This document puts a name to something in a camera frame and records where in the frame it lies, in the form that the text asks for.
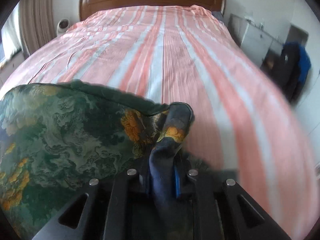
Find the bed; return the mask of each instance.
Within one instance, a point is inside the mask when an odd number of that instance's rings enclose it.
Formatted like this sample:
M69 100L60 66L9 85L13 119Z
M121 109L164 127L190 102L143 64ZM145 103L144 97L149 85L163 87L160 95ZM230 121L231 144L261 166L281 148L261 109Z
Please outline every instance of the bed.
M212 11L226 0L80 0L81 22L21 64L0 90L80 79L155 103L186 102L184 148L242 187L292 239L319 217L312 151L279 90Z

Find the pink stripe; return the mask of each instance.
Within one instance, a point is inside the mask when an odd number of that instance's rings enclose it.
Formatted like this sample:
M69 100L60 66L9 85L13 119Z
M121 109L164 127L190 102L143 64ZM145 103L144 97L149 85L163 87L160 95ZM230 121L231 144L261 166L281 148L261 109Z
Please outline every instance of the pink stripe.
M159 34L160 26L161 26L161 21L162 21L162 12L163 12L163 7L160 7L158 10L158 15L155 23L155 28L153 32L151 33L151 37L148 40L148 43L146 44L147 46L147 51L145 55L144 62L142 63L142 70L140 71L140 77L138 79L138 83L136 85L136 91L135 94L139 95L141 97L145 96L147 86L148 86L148 78L149 78L149 73L150 73L150 65L153 57L153 52L155 49L155 44L157 40L157 36Z
M165 25L174 26L174 18L167 17ZM163 57L162 103L181 101L190 104L196 118L185 141L186 147L189 152L197 153L197 157L214 168L222 168L220 135L211 103L196 66L176 29L164 32Z
M238 162L242 169L240 170L240 180L242 187L251 195L257 196L256 201L268 212L269 202L267 198L267 188L265 183L260 184L260 188L252 187L248 183L252 178L263 182L265 179L264 166L260 158L260 148L257 142L254 127L250 114L247 112L244 103L237 95L237 92L230 84L222 70L211 59L206 49L188 32L183 26L181 11L178 11L178 22L183 32L186 34L189 42L193 45L198 57L207 68L207 72L211 76L219 98L224 105L229 118L234 127L236 146L238 151Z
M140 45L136 55L134 56L132 62L130 63L130 66L128 68L127 73L125 74L124 78L121 81L121 84L119 86L120 90L124 90L127 92L135 93L136 87L138 85L139 77L140 77L140 66L144 65L145 59L148 57L148 49L149 46L151 46L154 39L156 39L156 34L159 30L159 25L161 23L162 15L157 13L156 15L156 22L151 27L151 29L148 31L143 43Z
M140 36L144 30L145 29L134 27L132 32L134 32L135 36ZM97 84L107 84L134 43L135 39L119 39L117 42L108 46L85 72L81 80Z
M115 18L111 19L111 21L108 22L108 25L112 25L113 23L115 23L115 21L117 21L116 19L119 19L120 16L122 14L122 10L119 10L116 14L115 14ZM116 36L122 31L114 31L111 33L111 35L108 37L108 39L102 41L100 43L100 46L102 44L105 44L107 42L110 42L112 39L116 38ZM84 63L86 63L94 54L95 52L99 49L99 47L95 47L94 49L90 49L90 50L86 50L81 54L81 57L79 58L79 60L77 60L73 67L66 72L65 74L63 74L59 79L58 82L67 82L72 80L72 78L78 73L78 71L80 70L80 68L83 66Z
M211 46L212 43L209 39L206 38L206 36L202 37L203 41L206 42L207 46ZM214 47L212 48L217 54L223 53L223 48ZM232 60L233 55L228 55L226 57L221 57L223 60L230 59ZM226 66L231 66L229 62L224 62ZM232 70L239 69L240 66L234 66ZM301 152L302 148L299 146L301 142L301 138L303 136L296 136L295 134L290 135L292 132L296 131L297 129L292 129L291 126L284 125L283 120L280 118L279 115L276 114L270 114L270 109L274 109L273 104L268 100L268 98L264 97L263 105L261 104L261 98L263 98L263 95L266 94L267 91L265 91L265 86L262 86L261 83L256 83L259 79L253 79L250 84L247 82L248 80L248 73L242 71L233 71L234 77L242 84L244 88L246 88L247 92L251 95L251 97L254 99L254 103L256 105L256 109L258 110L260 116L262 117L262 120L264 122L264 125L267 129L267 133L269 135L269 138L271 139L271 145L272 145L272 152L273 152L273 158L274 158L274 164L277 167L277 179L278 184L280 185L280 192L282 197L282 213L289 215L292 218L298 218L299 214L302 212L305 212L306 214L306 201L299 204L299 201L301 201L301 197L299 197L299 194L308 194L310 192L310 175L306 173L306 171L310 167L305 167L304 169L301 169L300 164L305 163L305 161L302 160L296 160L292 159L293 156L296 156L297 158L301 158L302 155L299 154ZM288 174L288 169L284 169L284 160L285 163L288 165L288 168L294 172L291 172L291 174ZM299 177L304 177L305 179L303 181L307 181L306 190L301 192L301 186L299 185ZM297 192L298 195L292 195L292 192ZM295 223L292 223L292 221L286 219L283 217L282 221L278 221L280 225L288 232L292 233L295 227Z

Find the silver bolt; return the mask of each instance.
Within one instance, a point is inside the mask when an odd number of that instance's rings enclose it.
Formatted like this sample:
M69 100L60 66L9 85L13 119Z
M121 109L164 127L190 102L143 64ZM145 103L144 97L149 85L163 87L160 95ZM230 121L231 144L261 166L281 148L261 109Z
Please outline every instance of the silver bolt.
M197 176L198 175L198 171L197 170L189 170L189 175L190 176Z
M234 181L234 179L227 179L226 180L227 185L229 186L234 186L236 184L236 182Z
M128 170L127 170L127 174L128 174L129 176L136 175L136 174L137 174L137 170L136 170L136 169L128 169Z
M89 181L89 184L91 185L91 186L95 186L95 185L97 185L99 183L99 180L98 179L90 179L90 181Z

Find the black metal bracket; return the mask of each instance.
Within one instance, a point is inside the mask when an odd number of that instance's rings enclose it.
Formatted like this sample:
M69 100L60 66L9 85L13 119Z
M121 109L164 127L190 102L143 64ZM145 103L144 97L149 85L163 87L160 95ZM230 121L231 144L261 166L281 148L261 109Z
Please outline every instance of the black metal bracket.
M132 198L152 203L148 157L135 160L132 169L114 179L90 180L33 240L132 239L129 203ZM192 170L180 155L172 172L177 201L193 205L194 240L290 239L233 179L221 183L212 174Z

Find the green floral fabric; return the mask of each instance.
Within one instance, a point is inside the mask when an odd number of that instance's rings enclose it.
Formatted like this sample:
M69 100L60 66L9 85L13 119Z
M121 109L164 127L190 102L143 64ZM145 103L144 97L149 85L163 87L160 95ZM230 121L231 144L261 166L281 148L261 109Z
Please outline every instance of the green floral fabric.
M21 239L31 239L91 178L127 169L164 137L181 143L190 124L163 130L169 112L81 81L10 90L0 102L0 202Z

